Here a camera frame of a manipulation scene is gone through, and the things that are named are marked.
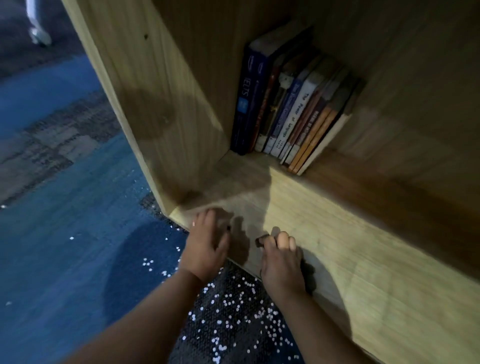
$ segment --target forearm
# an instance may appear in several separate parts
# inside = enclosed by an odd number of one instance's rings
[[[66,363],[165,363],[201,287],[179,270]]]
[[[307,293],[286,299],[279,308],[307,364],[371,363]]]

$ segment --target hand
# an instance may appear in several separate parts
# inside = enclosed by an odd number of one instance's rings
[[[268,295],[282,309],[288,298],[305,294],[305,281],[300,269],[302,252],[295,238],[282,231],[260,238],[263,243],[262,281]]]
[[[204,284],[210,282],[223,266],[230,246],[230,232],[226,231],[215,244],[216,212],[208,209],[197,214],[192,222],[179,269],[196,275]]]

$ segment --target bookshelf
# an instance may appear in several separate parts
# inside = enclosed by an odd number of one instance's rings
[[[254,275],[253,240],[290,232],[317,301],[385,363],[475,362],[475,4],[63,1],[166,216],[188,228],[199,209],[222,208],[230,258]],[[288,16],[316,24],[315,43],[368,80],[301,177],[228,150],[243,45]]]

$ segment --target shelf bottom board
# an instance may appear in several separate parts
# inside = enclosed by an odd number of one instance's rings
[[[315,269],[314,297],[363,349],[385,363],[473,363],[478,283],[356,216],[270,156],[229,151],[202,191],[170,218],[188,229],[207,207],[231,222],[230,258],[259,276],[255,238],[287,231]]]

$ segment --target carpet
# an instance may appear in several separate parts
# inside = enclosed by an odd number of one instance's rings
[[[165,218],[60,0],[53,46],[24,2],[0,3],[0,351],[56,363],[175,272],[187,233]],[[302,362],[261,283],[227,262],[171,363]]]

